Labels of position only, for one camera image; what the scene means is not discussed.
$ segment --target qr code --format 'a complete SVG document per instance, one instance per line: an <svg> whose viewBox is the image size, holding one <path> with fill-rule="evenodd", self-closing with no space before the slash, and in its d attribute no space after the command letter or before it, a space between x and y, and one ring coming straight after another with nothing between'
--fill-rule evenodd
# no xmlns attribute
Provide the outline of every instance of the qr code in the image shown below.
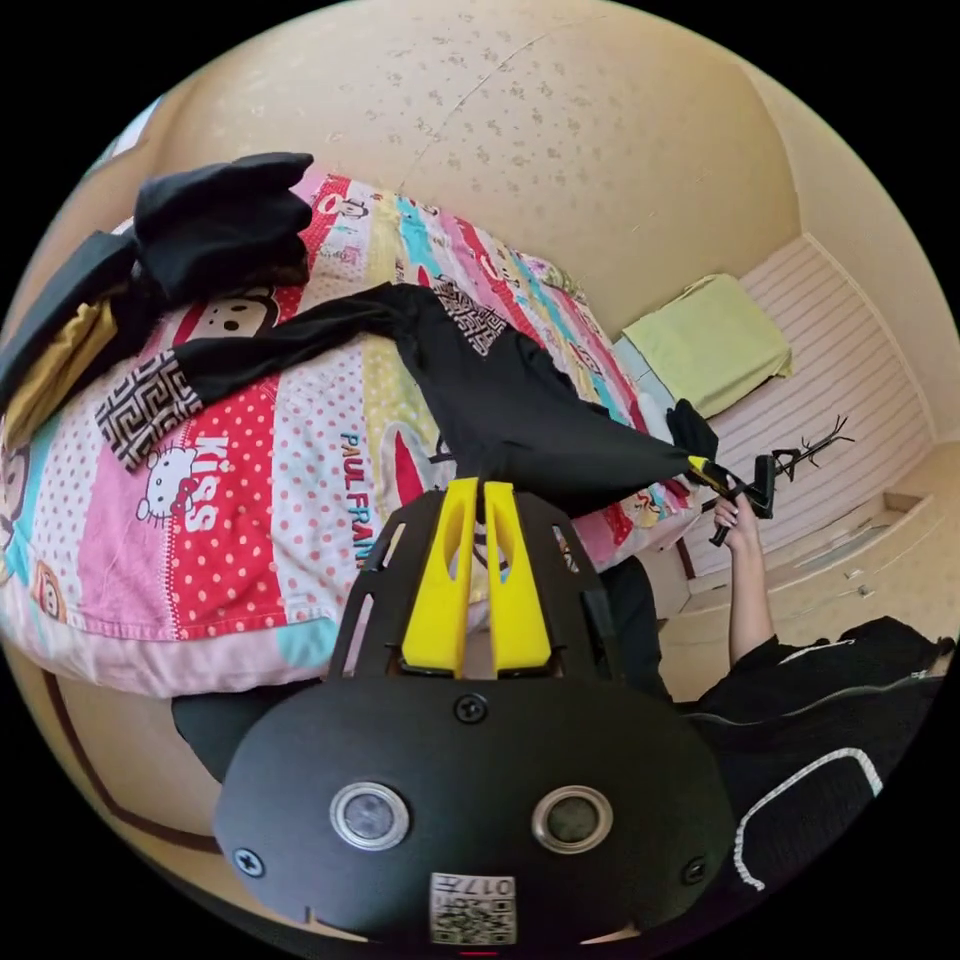
<svg viewBox="0 0 960 960"><path fill-rule="evenodd" d="M430 883L430 930L434 943L502 946L517 942L512 877L466 877L435 873Z"/></svg>

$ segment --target person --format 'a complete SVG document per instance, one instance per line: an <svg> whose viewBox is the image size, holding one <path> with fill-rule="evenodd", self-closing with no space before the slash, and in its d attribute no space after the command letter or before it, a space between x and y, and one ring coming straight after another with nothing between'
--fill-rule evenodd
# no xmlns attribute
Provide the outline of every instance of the person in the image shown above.
<svg viewBox="0 0 960 960"><path fill-rule="evenodd" d="M680 949L718 929L838 840L902 759L956 646L946 637L930 642L891 617L854 627L835 643L782 643L749 500L720 500L714 522L727 530L731 553L730 669L697 701L675 706L713 750L737 830L711 887L677 920L641 931L638 956ZM642 564L634 558L601 579L627 683L669 698Z"/></svg>

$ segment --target colorful striped bedsheet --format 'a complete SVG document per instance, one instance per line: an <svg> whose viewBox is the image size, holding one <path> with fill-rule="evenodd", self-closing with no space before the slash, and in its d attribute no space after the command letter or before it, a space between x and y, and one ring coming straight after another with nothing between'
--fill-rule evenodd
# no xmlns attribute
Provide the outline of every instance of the colorful striped bedsheet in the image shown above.
<svg viewBox="0 0 960 960"><path fill-rule="evenodd" d="M342 176L312 169L298 192L314 209L303 233L305 287L176 311L121 367L191 337L252 336L385 281L442 276L542 344L580 396L645 429L608 339L550 263L452 213ZM132 474L93 416L125 372L112 371L29 446L4 454L0 628L47 669L150 696L322 675L384 521L444 488L455 469L394 344L358 337L268 377L182 425ZM160 490L174 495L161 500ZM673 542L696 513L655 485L576 527L602 569ZM478 627L486 580L474 567Z"/></svg>

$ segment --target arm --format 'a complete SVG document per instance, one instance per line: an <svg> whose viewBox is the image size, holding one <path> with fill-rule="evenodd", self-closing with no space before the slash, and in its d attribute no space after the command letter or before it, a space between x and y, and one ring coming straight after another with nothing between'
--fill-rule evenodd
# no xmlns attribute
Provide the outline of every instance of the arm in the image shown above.
<svg viewBox="0 0 960 960"><path fill-rule="evenodd" d="M732 554L733 598L730 603L730 666L776 634L767 598L763 547L757 518L742 494L736 504L721 500L714 515L729 529L726 546Z"/></svg>

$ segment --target striped wall panel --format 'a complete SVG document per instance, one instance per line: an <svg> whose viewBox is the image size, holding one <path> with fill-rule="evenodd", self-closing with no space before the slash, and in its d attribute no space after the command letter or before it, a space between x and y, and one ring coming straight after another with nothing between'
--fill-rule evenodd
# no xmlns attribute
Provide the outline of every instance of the striped wall panel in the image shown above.
<svg viewBox="0 0 960 960"><path fill-rule="evenodd" d="M916 466L933 447L920 398L870 306L805 237L778 250L741 283L793 347L794 375L772 380L711 420L717 459L753 476L757 454L800 446L827 433L837 416L855 444L824 451L821 469L804 463L777 483L775 515L761 524L767 550L815 532ZM729 566L708 539L707 518L685 538L698 576Z"/></svg>

